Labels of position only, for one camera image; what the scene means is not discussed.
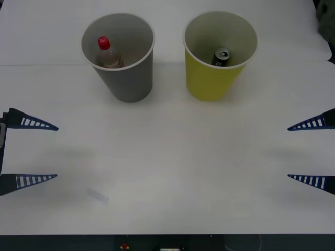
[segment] cable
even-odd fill
[[[262,236],[260,234],[258,236],[260,238],[260,248],[257,251],[261,251],[261,249],[262,249]],[[235,251],[235,250],[231,249],[230,247],[227,247],[226,245],[225,245],[225,249],[228,250],[228,251]]]

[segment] soda can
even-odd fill
[[[230,59],[230,51],[227,48],[219,48],[214,53],[211,64],[214,66],[225,67]]]

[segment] gray paper cup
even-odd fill
[[[98,38],[106,36],[121,54],[125,67],[99,66]],[[92,22],[85,30],[81,51],[114,96],[123,102],[144,99],[152,88],[152,50],[155,34],[151,25],[132,14],[110,14]]]

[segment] cup rim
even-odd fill
[[[151,32],[152,32],[152,44],[151,44],[151,47],[150,47],[148,53],[143,58],[141,58],[139,61],[137,61],[136,63],[128,65],[126,67],[122,67],[122,68],[110,69],[110,68],[104,68],[104,67],[98,66],[98,65],[92,63],[90,60],[88,60],[87,57],[85,56],[84,52],[83,52],[82,41],[83,41],[83,37],[84,37],[84,34],[85,34],[86,30],[89,28],[89,26],[91,26],[91,24],[93,24],[94,22],[98,21],[99,19],[101,19],[103,17],[114,15],[114,14],[126,14],[126,15],[131,15],[131,16],[135,16],[137,18],[142,19],[150,27],[150,29],[151,29]],[[84,60],[87,63],[89,63],[92,67],[100,69],[100,70],[103,70],[103,71],[108,71],[108,72],[119,72],[119,71],[124,71],[124,70],[130,69],[130,68],[133,68],[136,65],[139,65],[140,63],[142,63],[151,54],[154,45],[155,45],[155,32],[154,32],[151,24],[147,20],[145,20],[144,18],[142,18],[142,17],[140,17],[138,15],[135,15],[133,13],[111,13],[111,14],[107,14],[107,15],[104,15],[104,16],[101,16],[101,17],[98,17],[98,18],[94,19],[92,22],[90,22],[86,26],[86,29],[84,30],[84,32],[83,32],[83,34],[81,36],[81,40],[80,40],[80,52],[81,52],[82,57],[84,58]]]
[[[209,13],[229,13],[229,14],[233,14],[233,15],[235,15],[235,16],[238,16],[238,17],[242,18],[242,19],[245,20],[248,24],[250,24],[250,26],[253,28],[253,30],[254,30],[254,32],[255,32],[255,34],[256,34],[256,38],[257,38],[257,47],[256,47],[254,53],[251,55],[251,57],[249,57],[247,60],[245,60],[245,61],[244,61],[243,63],[241,63],[241,64],[237,64],[237,65],[233,65],[233,66],[228,66],[228,67],[220,67],[220,66],[215,66],[215,65],[207,64],[207,63],[201,61],[200,59],[198,59],[195,55],[193,55],[193,53],[189,50],[189,48],[188,48],[188,46],[187,46],[187,44],[186,44],[186,41],[185,41],[185,33],[186,33],[186,29],[187,29],[187,27],[190,25],[190,23],[191,23],[194,19],[196,19],[196,18],[199,17],[199,16],[202,16],[202,15],[204,15],[204,14],[209,14]],[[222,10],[222,11],[203,12],[203,13],[200,13],[199,15],[197,15],[196,17],[192,18],[192,19],[186,24],[186,26],[185,26],[185,28],[184,28],[184,31],[183,31],[183,43],[184,43],[185,50],[186,50],[186,51],[191,55],[191,57],[192,57],[195,61],[197,61],[198,63],[200,63],[200,64],[202,64],[202,65],[204,65],[204,66],[213,68],[213,69],[219,69],[219,70],[231,70],[231,69],[236,69],[236,68],[239,68],[239,67],[241,67],[241,66],[244,66],[244,65],[246,65],[247,63],[249,63],[249,62],[253,59],[253,57],[254,57],[254,56],[257,54],[257,52],[258,52],[258,48],[259,48],[259,45],[260,45],[260,39],[259,39],[259,36],[258,36],[258,33],[257,33],[255,27],[254,27],[254,26],[253,26],[253,25],[252,25],[246,18],[242,17],[241,15],[239,15],[239,14],[237,14],[237,13],[234,13],[234,12],[226,12],[226,11]]]

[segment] yellow paper cup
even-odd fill
[[[183,34],[188,91],[203,101],[219,100],[245,65],[255,56],[259,39],[243,17],[230,12],[197,16]],[[211,65],[214,53],[225,47],[231,52],[227,67]]]

